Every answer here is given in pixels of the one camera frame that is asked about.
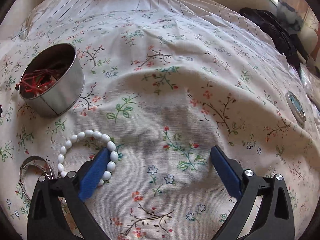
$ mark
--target metal ring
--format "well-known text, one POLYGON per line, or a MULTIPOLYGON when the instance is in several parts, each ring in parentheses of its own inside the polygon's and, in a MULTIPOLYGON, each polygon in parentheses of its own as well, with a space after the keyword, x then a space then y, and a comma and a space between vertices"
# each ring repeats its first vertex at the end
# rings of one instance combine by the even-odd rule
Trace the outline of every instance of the metal ring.
POLYGON ((43 172, 43 175, 46 176, 48 179, 55 179, 54 172, 50 166, 50 164, 44 160, 43 158, 39 156, 30 156, 24 160, 22 165, 20 166, 20 180, 19 180, 19 185, 22 189, 22 194, 25 197, 25 199, 31 203, 31 199, 29 198, 26 189, 24 187, 24 178, 25 178, 25 172, 26 170, 30 167, 34 166, 40 169, 43 172))

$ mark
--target blue flower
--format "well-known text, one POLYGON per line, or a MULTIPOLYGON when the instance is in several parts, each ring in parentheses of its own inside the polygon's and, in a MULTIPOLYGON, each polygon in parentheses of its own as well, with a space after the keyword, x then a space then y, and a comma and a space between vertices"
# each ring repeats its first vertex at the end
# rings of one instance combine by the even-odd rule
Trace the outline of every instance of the blue flower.
POLYGON ((151 175, 155 175, 158 171, 158 168, 156 168, 154 165, 149 167, 148 173, 151 173, 151 175))
POLYGON ((168 174, 167 177, 164 177, 164 180, 165 180, 166 184, 173 184, 174 183, 174 176, 168 174))
POLYGON ((203 205, 203 204, 198 205, 198 211, 200 211, 200 212, 205 211, 205 205, 203 205))
POLYGON ((193 217, 195 214, 188 212, 186 216, 186 220, 195 221, 195 218, 193 217))

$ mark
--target green leaf print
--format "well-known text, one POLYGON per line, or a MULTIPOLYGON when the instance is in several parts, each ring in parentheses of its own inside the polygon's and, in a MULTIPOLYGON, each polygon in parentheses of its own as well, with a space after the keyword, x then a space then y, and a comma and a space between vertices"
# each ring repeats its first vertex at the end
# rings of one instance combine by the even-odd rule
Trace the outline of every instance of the green leaf print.
POLYGON ((128 97, 128 98, 122 98, 122 100, 124 101, 124 104, 116 104, 116 110, 117 110, 117 113, 114 114, 114 113, 107 113, 107 118, 108 119, 114 119, 115 122, 117 121, 117 118, 118 118, 118 115, 120 112, 122 112, 122 115, 123 117, 125 118, 129 118, 130 117, 130 114, 129 112, 133 110, 133 107, 132 106, 128 106, 128 104, 137 104, 135 102, 133 102, 132 100, 137 98, 137 97, 140 97, 140 95, 137 95, 137 96, 134 96, 134 97, 131 97, 131 95, 128 97))
POLYGON ((108 119, 115 119, 116 116, 115 116, 114 113, 107 113, 107 118, 108 118, 108 119))

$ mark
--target metal screw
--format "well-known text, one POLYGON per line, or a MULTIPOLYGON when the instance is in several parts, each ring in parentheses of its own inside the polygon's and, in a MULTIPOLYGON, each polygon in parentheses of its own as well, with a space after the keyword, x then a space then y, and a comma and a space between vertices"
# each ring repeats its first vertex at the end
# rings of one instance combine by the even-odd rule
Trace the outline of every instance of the metal screw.
POLYGON ((252 177, 254 172, 252 170, 245 170, 244 174, 246 174, 248 177, 252 177))
POLYGON ((76 176, 76 172, 75 171, 70 171, 68 174, 67 174, 68 178, 74 178, 76 176))
POLYGON ((276 179, 277 179, 277 180, 283 180, 283 177, 282 177, 281 174, 277 174, 277 175, 276 175, 276 179))
POLYGON ((40 182, 43 182, 45 180, 45 176, 44 175, 41 175, 38 179, 40 182))

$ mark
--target white fabric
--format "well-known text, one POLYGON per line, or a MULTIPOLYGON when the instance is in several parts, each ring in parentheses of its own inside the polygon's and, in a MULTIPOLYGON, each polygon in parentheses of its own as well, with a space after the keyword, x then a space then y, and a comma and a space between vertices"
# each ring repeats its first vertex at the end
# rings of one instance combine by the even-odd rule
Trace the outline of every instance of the white fabric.
MULTIPOLYGON (((46 0, 24 27, 0 61, 0 205, 24 239, 21 163, 39 155, 57 174, 61 146, 87 129, 113 137, 121 160, 86 202, 111 240, 211 239, 235 203, 210 164, 215 145, 260 176, 281 173, 296 239, 303 233, 319 199, 319 133, 299 77, 255 24, 212 0, 46 0), (43 119, 14 87, 32 58, 61 42, 76 46, 85 87, 69 111, 43 119)), ((65 170, 99 147, 73 146, 65 170)))

